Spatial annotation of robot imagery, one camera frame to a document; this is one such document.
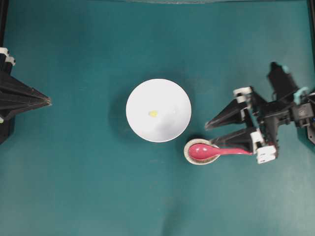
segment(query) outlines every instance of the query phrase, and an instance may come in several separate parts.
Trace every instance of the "teal surface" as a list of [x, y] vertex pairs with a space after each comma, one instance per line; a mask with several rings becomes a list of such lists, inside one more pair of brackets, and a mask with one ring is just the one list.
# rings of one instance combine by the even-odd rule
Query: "teal surface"
[[[193, 135], [240, 128], [203, 130], [233, 89], [271, 99], [271, 61], [314, 87], [306, 1], [11, 0], [5, 45], [12, 75], [53, 106], [18, 115], [0, 146], [1, 236], [314, 235], [314, 147], [293, 124], [267, 164], [183, 156]], [[151, 78], [175, 81], [192, 102], [188, 128], [167, 143], [142, 140], [126, 121], [128, 95]]]

